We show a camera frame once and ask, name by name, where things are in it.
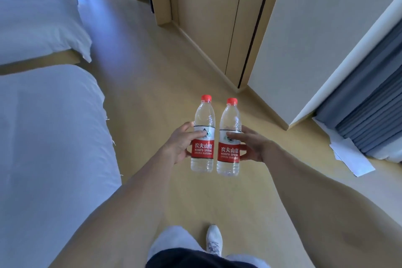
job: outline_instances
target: shoe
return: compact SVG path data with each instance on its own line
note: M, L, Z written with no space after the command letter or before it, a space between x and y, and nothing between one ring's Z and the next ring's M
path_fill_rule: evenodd
M223 239L217 225L210 225L207 232L207 253L222 256Z

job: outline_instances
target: bottle cap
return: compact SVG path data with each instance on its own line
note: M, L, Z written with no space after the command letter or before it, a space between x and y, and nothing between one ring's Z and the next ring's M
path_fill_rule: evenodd
M201 101L207 101L207 102L212 102L212 97L209 94L204 94L201 97Z
M227 100L226 103L227 103L227 104L230 104L230 105L232 105L232 106L237 105L237 99L235 99L235 98L228 98L228 100Z

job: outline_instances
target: wooden floor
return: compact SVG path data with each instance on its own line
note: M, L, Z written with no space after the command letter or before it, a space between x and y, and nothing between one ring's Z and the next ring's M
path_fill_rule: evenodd
M105 93L108 127L126 181L170 133L194 119L201 95L212 95L217 120L236 97L243 124L300 160L369 197L402 224L402 167L372 160L376 171L356 178L334 159L329 138L312 121L281 130L247 93L236 95L174 26L158 27L149 6L136 0L79 0L92 39L93 62L82 65ZM238 178L200 175L190 161L176 165L160 225L182 225L205 246L216 223L224 255L248 253L273 268L312 267L264 164L244 162Z

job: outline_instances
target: clear plastic bottle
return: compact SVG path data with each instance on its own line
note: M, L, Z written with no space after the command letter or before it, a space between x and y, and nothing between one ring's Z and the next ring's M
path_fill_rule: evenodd
M237 99L229 98L219 126L218 162L216 170L225 176L237 176L240 170L240 141L226 133L241 133L242 121L237 109Z
M212 172L214 168L215 113L212 97L204 94L195 113L194 131L206 130L207 135L194 139L191 149L191 169L196 172Z

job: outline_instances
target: red and white label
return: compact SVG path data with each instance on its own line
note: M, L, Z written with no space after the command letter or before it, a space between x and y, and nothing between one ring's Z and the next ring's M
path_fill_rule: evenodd
M192 142L191 158L214 158L215 127L194 126L194 131L205 130L207 135Z
M221 129L219 131L218 161L238 163L240 162L240 141L229 138L227 132L241 133L237 130Z

